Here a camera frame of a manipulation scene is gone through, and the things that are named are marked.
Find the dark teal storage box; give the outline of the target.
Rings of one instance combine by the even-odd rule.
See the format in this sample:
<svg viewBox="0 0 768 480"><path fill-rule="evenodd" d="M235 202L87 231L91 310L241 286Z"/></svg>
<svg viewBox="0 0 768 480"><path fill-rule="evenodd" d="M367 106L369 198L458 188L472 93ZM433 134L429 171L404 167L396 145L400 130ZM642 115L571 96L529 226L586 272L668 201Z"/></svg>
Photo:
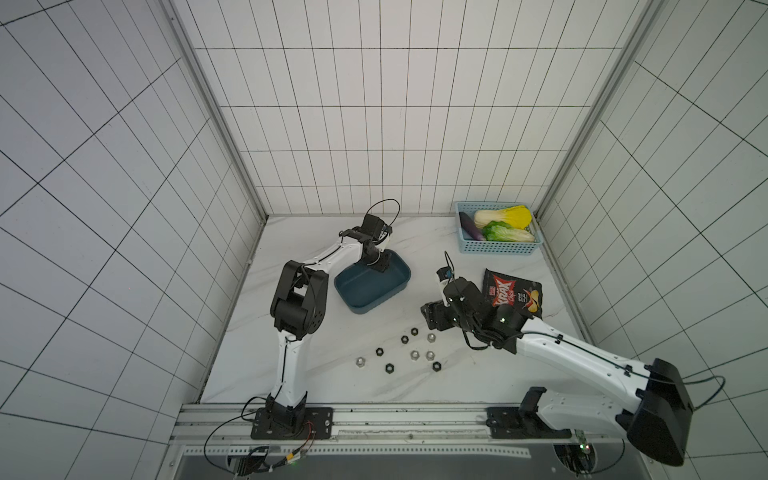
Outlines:
<svg viewBox="0 0 768 480"><path fill-rule="evenodd" d="M334 278L334 287L352 313L362 315L404 290L411 269L396 252L387 249L389 265L383 272L353 264Z"/></svg>

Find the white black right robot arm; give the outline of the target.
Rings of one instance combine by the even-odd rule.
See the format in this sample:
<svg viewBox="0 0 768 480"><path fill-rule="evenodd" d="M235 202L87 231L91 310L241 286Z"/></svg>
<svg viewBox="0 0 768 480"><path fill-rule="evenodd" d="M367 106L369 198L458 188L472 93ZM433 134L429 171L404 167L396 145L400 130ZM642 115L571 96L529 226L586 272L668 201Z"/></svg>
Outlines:
<svg viewBox="0 0 768 480"><path fill-rule="evenodd" d="M422 306L431 329L458 328L492 347L535 359L596 389L562 394L532 387L518 412L553 431L584 431L627 441L662 464L684 463L695 407L679 370L655 359L646 364L590 345L508 304L494 306L480 289L447 268L437 272L441 298Z"/></svg>

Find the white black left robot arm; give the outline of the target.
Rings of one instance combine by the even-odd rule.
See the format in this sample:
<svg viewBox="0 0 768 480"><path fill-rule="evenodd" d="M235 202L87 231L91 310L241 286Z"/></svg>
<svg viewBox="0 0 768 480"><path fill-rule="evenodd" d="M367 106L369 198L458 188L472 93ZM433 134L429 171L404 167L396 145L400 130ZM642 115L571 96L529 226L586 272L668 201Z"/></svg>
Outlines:
<svg viewBox="0 0 768 480"><path fill-rule="evenodd" d="M384 271L392 228L369 234L361 226L343 230L339 240L320 254L286 262L270 306L278 331L278 376L268 400L291 413L304 407L306 363L312 335L326 313L330 275L353 264Z"/></svg>

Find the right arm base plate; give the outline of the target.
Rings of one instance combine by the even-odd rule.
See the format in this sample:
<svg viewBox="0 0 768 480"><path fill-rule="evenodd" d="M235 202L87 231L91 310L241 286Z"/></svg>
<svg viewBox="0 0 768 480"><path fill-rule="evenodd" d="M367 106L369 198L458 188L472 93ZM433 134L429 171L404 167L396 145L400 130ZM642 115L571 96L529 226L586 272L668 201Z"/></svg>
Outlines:
<svg viewBox="0 0 768 480"><path fill-rule="evenodd" d="M570 430L555 430L538 415L538 403L547 389L531 387L517 407L501 406L486 409L486 426L493 439L570 439Z"/></svg>

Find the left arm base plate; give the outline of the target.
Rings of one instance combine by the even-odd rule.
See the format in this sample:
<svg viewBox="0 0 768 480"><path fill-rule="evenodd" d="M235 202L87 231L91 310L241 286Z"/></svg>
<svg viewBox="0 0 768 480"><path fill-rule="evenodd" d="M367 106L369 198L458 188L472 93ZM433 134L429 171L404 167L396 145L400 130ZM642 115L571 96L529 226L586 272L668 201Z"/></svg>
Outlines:
<svg viewBox="0 0 768 480"><path fill-rule="evenodd" d="M279 406L262 407L252 421L253 440L326 440L331 437L334 410L328 407L302 407L286 410Z"/></svg>

